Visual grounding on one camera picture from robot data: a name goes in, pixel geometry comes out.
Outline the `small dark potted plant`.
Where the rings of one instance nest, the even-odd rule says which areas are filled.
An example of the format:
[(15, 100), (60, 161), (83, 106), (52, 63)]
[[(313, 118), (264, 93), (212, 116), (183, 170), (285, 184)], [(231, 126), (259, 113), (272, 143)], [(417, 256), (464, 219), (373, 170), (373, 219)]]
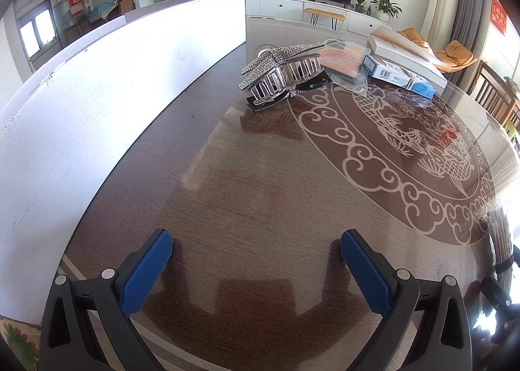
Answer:
[(365, 4), (366, 4), (366, 0), (355, 0), (354, 10), (357, 13), (365, 13), (366, 12)]

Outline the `white tv cabinet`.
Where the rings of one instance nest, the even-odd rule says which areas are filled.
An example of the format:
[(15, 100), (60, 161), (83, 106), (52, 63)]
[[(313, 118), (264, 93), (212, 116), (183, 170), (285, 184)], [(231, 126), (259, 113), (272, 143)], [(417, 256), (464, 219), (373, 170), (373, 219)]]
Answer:
[[(357, 13), (343, 7), (335, 7), (308, 0), (246, 0), (246, 15), (253, 18), (265, 18), (272, 20), (290, 20), (309, 24), (310, 15), (303, 13), (305, 8), (315, 8), (333, 13), (341, 13), (346, 16), (345, 22), (338, 32), (350, 32), (353, 34), (368, 36), (377, 28), (384, 26), (390, 30), (394, 26), (388, 22), (375, 19), (365, 13)], [(331, 21), (321, 18), (316, 26), (318, 28), (331, 29)]]

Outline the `wooden dining chair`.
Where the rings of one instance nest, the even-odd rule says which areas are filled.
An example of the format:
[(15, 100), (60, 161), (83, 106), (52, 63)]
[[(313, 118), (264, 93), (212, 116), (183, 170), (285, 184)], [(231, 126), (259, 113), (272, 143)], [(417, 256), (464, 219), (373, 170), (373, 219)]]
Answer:
[(469, 93), (477, 104), (505, 126), (519, 106), (519, 96), (488, 63), (479, 61)]

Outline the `orange lounge chair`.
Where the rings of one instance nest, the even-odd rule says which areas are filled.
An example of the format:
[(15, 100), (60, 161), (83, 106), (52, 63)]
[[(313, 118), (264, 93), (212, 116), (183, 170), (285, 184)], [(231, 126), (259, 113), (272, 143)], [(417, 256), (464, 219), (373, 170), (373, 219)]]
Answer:
[(456, 73), (473, 65), (477, 58), (459, 41), (451, 41), (445, 49), (432, 49), (426, 40), (414, 28), (405, 28), (398, 32), (401, 36), (418, 45), (428, 54), (435, 56), (436, 68), (443, 73)]

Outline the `small wooden bench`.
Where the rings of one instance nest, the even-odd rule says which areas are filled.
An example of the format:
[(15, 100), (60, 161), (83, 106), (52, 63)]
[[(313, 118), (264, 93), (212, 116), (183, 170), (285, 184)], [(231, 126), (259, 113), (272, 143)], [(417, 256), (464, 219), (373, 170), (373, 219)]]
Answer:
[(338, 30), (346, 20), (346, 16), (344, 14), (333, 13), (315, 8), (305, 8), (303, 13), (310, 15), (309, 24), (311, 26), (316, 26), (319, 22), (319, 19), (321, 18), (329, 19), (331, 21), (332, 30)]

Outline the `phone case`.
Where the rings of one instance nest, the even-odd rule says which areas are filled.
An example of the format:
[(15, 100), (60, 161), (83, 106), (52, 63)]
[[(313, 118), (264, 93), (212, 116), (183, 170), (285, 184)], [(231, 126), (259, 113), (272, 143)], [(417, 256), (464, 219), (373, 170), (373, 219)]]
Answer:
[(367, 49), (358, 43), (328, 38), (318, 51), (319, 60), (334, 89), (357, 95), (368, 91), (368, 72), (362, 65)]

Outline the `dining table with chairs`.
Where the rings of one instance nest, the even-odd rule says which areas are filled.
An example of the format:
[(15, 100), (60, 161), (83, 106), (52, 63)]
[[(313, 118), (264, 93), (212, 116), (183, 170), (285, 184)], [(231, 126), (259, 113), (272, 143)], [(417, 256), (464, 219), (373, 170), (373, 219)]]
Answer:
[(101, 3), (94, 7), (86, 18), (78, 21), (78, 30), (81, 34), (86, 34), (94, 28), (99, 28), (103, 24), (135, 9), (134, 0), (116, 0), (112, 3)]

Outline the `rhinestone hair claw clip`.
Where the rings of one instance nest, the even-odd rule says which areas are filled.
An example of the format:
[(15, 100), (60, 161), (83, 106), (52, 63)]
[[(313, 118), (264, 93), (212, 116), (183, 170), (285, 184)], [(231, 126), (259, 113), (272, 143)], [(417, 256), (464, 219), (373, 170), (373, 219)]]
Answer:
[(240, 72), (244, 77), (240, 91), (254, 112), (266, 110), (301, 93), (331, 83), (320, 62), (319, 49), (324, 43), (303, 43), (266, 49)]

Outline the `blue white nail cream box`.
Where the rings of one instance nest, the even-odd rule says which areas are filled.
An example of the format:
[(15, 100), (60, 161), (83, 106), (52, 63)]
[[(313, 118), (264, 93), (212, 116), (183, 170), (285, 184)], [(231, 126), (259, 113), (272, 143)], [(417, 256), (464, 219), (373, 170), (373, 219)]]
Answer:
[(406, 89), (427, 99), (432, 99), (436, 93), (427, 79), (375, 54), (365, 54), (362, 65), (368, 71), (368, 75), (376, 80)]

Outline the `potted green plant right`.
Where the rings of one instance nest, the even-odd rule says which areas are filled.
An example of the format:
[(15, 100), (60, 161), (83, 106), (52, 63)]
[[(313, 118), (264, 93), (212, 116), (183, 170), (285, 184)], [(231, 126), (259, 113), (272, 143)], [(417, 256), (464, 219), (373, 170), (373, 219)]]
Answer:
[(383, 21), (397, 19), (403, 12), (401, 6), (391, 0), (370, 0), (370, 4), (375, 8), (377, 18)]

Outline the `bundle of wooden sticks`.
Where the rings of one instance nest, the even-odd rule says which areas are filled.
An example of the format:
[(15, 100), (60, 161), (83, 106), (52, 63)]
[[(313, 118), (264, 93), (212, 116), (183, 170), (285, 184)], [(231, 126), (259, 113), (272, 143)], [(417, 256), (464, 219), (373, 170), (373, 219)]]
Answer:
[(498, 283), (508, 294), (512, 282), (514, 245), (509, 232), (509, 222), (501, 207), (487, 213), (487, 228), (494, 249), (494, 274)]

